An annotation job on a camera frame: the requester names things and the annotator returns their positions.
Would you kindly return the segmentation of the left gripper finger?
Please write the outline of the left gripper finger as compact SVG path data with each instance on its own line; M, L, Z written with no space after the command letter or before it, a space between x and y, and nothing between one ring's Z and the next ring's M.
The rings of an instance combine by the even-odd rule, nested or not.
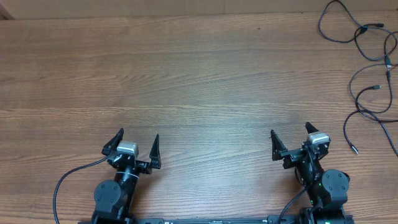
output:
M152 145L150 154L150 165L153 169L160 169L161 168L161 156L160 156L160 150L159 150L159 135L157 134L154 143Z
M101 151L102 155L108 156L112 151L115 151L119 143L123 140L124 129L121 128L118 133L108 141Z

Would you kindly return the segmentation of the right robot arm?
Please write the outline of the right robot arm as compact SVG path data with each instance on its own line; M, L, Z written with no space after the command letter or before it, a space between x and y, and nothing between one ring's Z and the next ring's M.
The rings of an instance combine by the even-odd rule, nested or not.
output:
M353 217L346 215L343 205L348 201L350 177L347 173L324 170L320 160L328 154L331 138L309 122L305 123L307 140L300 148L289 150L271 130L272 160L283 161L284 169L295 169L295 178L301 190L275 217L276 223L353 223ZM311 207L301 208L297 215L286 215L286 211L304 193L308 194Z

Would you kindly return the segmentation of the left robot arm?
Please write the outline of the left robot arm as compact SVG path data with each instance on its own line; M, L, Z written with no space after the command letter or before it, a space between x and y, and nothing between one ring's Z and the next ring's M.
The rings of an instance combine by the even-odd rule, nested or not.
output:
M95 188L95 209L88 221L90 224L136 223L130 208L139 176L150 175L154 169L161 168L159 135L154 139L149 162L138 159L137 143L124 141L123 135L124 130L120 129L101 151L116 173L113 179L105 180Z

